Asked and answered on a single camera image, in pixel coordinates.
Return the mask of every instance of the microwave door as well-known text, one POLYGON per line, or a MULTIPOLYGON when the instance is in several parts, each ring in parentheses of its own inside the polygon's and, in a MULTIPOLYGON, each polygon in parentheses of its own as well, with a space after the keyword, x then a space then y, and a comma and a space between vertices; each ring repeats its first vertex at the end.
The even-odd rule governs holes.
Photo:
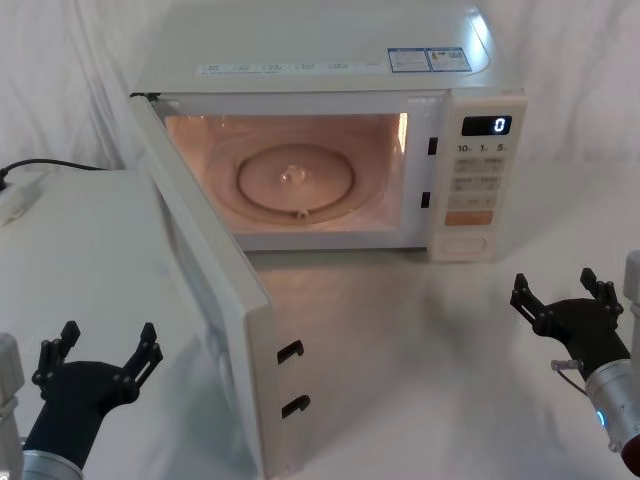
POLYGON ((196 331, 214 357, 213 367, 219 370, 223 386, 233 390, 225 393, 235 403, 231 409, 259 473, 263 477, 281 473, 289 462, 282 451, 283 405, 271 299, 149 101, 137 96, 129 104, 147 148, 144 170, 160 204, 172 262, 206 324, 196 331))

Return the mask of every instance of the digital display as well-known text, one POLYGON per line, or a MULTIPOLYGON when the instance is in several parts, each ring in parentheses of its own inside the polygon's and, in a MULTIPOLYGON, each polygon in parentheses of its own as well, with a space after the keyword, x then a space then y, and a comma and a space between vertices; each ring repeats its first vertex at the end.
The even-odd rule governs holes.
POLYGON ((511 130, 511 115, 493 117, 466 117, 462 122, 463 137, 506 135, 511 130))

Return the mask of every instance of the black power cable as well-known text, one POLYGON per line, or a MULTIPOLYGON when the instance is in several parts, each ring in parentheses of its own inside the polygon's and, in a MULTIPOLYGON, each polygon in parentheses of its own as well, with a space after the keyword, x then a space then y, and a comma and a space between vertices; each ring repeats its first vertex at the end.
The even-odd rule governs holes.
POLYGON ((558 375, 560 375, 562 378, 564 378, 565 382, 567 382, 573 388, 578 390, 581 394, 583 394, 585 396, 588 396, 587 392, 585 392, 584 388, 580 388, 573 380, 571 380, 569 377, 567 377, 562 370, 556 370, 556 372, 558 373, 558 375))
POLYGON ((7 188, 7 184, 4 181, 4 179, 6 178, 6 176, 9 174, 11 170, 13 170, 14 168, 22 167, 24 165, 34 165, 34 164, 60 165, 63 167, 71 167, 71 168, 78 168, 80 170, 91 170, 91 171, 104 170, 104 168, 92 167, 90 165, 82 165, 80 163, 63 162, 61 160, 51 160, 48 158, 30 158, 29 160, 21 160, 19 162, 7 165, 4 168, 0 168, 0 192, 5 188, 7 188))

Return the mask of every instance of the white backdrop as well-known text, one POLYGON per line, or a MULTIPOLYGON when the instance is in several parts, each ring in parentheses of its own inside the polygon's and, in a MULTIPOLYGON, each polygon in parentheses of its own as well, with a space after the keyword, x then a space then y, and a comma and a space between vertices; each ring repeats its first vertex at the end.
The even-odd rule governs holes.
MULTIPOLYGON (((127 92, 171 3, 0 0, 0 165, 135 167, 127 92)), ((477 3, 530 98, 524 161, 640 162, 640 2, 477 3)))

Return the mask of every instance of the microwave label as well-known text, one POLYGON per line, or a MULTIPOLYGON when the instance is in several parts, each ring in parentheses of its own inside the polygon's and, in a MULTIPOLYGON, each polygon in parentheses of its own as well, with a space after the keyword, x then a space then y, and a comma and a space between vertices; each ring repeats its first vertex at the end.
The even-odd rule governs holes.
POLYGON ((471 67, 459 47, 427 48, 427 59, 434 72, 470 72, 471 67))
POLYGON ((393 73, 430 72, 431 66, 427 60, 424 48, 389 48, 389 62, 393 73))
POLYGON ((279 75, 363 75, 388 73, 384 63, 322 62, 322 63, 224 63, 198 65, 196 75, 208 76, 279 76, 279 75))

